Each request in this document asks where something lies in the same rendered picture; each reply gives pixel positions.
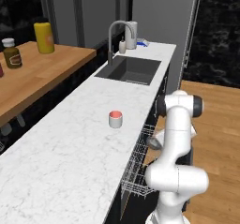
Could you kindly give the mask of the white cup with red inside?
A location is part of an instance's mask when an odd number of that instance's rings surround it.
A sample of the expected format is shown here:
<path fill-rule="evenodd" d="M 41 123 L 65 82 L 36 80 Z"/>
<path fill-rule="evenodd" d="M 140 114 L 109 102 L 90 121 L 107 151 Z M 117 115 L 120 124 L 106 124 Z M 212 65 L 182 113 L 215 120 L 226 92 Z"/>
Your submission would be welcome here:
<path fill-rule="evenodd" d="M 120 128 L 123 123 L 123 114 L 120 111 L 111 111 L 109 113 L 109 126 Z"/>

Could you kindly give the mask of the grey fridge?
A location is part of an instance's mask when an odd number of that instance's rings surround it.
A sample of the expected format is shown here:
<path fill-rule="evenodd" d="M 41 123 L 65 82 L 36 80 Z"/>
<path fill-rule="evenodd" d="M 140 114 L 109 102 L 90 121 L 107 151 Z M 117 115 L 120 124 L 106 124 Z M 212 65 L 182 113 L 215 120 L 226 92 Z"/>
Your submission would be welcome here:
<path fill-rule="evenodd" d="M 168 93 L 178 89 L 193 6 L 194 0 L 133 0 L 132 19 L 138 23 L 138 37 L 176 45 L 170 63 Z"/>

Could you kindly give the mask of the black cupboard run under counter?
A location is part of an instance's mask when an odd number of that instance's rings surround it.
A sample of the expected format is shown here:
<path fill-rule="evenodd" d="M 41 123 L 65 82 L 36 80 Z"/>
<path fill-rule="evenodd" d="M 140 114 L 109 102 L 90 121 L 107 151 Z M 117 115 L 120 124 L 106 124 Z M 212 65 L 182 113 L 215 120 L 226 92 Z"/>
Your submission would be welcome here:
<path fill-rule="evenodd" d="M 158 115 L 156 114 L 156 101 L 158 96 L 163 95 L 166 92 L 167 80 L 168 80 L 169 70 L 166 70 L 163 80 L 157 90 L 156 97 L 154 98 L 154 102 L 152 104 L 151 110 L 148 113 L 147 119 L 145 123 L 148 126 L 154 126 L 158 121 Z"/>

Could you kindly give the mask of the yellow bottle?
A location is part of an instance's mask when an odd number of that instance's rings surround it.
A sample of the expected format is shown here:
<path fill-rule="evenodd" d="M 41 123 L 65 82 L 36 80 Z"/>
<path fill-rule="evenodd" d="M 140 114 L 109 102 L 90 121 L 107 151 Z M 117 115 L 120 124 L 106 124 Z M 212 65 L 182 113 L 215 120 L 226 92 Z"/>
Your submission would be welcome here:
<path fill-rule="evenodd" d="M 36 22 L 34 24 L 37 48 L 40 53 L 54 52 L 53 32 L 48 22 Z"/>

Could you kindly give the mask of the brown jar with white lid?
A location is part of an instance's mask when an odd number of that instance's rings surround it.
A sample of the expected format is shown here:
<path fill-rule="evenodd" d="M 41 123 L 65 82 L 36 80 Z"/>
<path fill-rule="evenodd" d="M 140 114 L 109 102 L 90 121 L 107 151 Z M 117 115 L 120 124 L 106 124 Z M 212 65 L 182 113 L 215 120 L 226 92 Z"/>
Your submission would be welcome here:
<path fill-rule="evenodd" d="M 4 56 L 8 68 L 19 68 L 23 65 L 21 54 L 15 47 L 15 40 L 11 37 L 2 40 L 4 46 Z"/>

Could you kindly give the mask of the grey curved tap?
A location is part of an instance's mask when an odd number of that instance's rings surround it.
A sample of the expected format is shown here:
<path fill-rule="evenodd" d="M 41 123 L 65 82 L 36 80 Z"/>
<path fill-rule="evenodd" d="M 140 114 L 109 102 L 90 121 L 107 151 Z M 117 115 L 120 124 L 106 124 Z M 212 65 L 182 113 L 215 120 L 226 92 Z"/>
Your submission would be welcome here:
<path fill-rule="evenodd" d="M 133 27 L 126 21 L 114 21 L 110 27 L 109 27 L 109 31 L 108 31 L 108 65 L 112 66 L 113 65 L 113 51 L 112 51 L 112 29 L 115 25 L 117 24 L 123 24 L 126 25 L 127 28 L 129 29 L 130 33 L 131 33 L 131 38 L 134 39 L 135 38 L 135 33 L 134 33 L 134 29 Z"/>

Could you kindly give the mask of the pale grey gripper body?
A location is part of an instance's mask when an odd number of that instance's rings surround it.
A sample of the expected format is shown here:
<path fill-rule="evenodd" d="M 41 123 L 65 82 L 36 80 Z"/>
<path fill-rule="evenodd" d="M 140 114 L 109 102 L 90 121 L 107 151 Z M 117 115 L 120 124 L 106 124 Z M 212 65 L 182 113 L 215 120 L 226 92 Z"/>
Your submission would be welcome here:
<path fill-rule="evenodd" d="M 161 150 L 164 145 L 164 129 L 154 130 L 147 138 L 147 145 L 153 150 Z"/>

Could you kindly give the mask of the blue and white sponge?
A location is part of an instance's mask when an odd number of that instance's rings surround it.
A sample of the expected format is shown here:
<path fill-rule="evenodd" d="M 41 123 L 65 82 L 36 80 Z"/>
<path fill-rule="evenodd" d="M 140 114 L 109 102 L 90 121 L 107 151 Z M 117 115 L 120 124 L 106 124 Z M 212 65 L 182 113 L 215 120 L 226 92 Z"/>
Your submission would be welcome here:
<path fill-rule="evenodd" d="M 140 45 L 140 46 L 147 47 L 149 45 L 149 42 L 144 38 L 138 38 L 137 39 L 137 44 Z"/>

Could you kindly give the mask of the grey tall cupboards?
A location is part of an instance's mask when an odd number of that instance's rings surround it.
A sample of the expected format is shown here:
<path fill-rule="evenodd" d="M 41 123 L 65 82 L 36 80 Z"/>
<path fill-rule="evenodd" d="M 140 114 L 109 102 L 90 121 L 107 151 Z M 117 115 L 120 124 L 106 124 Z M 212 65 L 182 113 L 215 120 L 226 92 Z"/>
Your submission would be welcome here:
<path fill-rule="evenodd" d="M 129 0 L 41 0 L 55 44 L 98 49 L 114 21 L 128 21 Z"/>

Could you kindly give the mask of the dark grey sink basin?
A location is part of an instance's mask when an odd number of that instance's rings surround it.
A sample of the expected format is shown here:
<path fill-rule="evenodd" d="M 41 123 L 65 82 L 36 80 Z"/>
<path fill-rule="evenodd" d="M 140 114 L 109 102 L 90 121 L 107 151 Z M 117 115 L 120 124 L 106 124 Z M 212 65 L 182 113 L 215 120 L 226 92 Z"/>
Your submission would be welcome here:
<path fill-rule="evenodd" d="M 115 56 L 112 65 L 107 64 L 96 76 L 120 82 L 149 85 L 153 80 L 160 61 L 129 56 Z"/>

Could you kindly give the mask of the white soap dispenser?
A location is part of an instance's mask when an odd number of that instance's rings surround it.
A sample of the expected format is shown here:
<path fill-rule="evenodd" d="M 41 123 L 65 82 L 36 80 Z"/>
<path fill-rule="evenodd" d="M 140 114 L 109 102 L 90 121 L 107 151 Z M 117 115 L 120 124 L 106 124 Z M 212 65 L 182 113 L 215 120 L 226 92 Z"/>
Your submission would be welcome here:
<path fill-rule="evenodd" d="M 119 53 L 126 53 L 127 44 L 124 40 L 124 37 L 122 37 L 121 41 L 119 42 Z"/>

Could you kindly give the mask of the pale grey stool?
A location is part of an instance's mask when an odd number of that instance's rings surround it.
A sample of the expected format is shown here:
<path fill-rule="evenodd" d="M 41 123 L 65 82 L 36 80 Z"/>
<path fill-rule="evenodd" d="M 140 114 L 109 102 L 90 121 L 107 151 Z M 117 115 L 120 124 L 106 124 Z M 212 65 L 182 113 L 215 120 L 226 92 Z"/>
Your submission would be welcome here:
<path fill-rule="evenodd" d="M 17 121 L 18 121 L 19 125 L 20 125 L 21 127 L 25 127 L 25 121 L 24 121 L 22 115 L 21 115 L 21 114 L 18 114 L 18 115 L 16 116 L 16 118 L 17 118 Z"/>
<path fill-rule="evenodd" d="M 12 131 L 12 127 L 10 123 L 6 123 L 0 128 L 0 130 L 3 136 L 7 136 Z"/>

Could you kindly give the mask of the white jug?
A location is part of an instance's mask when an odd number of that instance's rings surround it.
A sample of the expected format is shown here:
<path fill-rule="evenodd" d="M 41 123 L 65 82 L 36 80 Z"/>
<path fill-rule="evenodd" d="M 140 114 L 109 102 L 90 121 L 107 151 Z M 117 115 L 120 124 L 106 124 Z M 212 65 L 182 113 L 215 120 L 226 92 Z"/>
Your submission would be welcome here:
<path fill-rule="evenodd" d="M 125 41 L 126 41 L 127 48 L 129 50 L 133 50 L 133 49 L 137 48 L 138 23 L 137 22 L 128 22 L 128 24 L 132 27 L 133 31 L 130 31 L 128 26 L 126 26 Z"/>

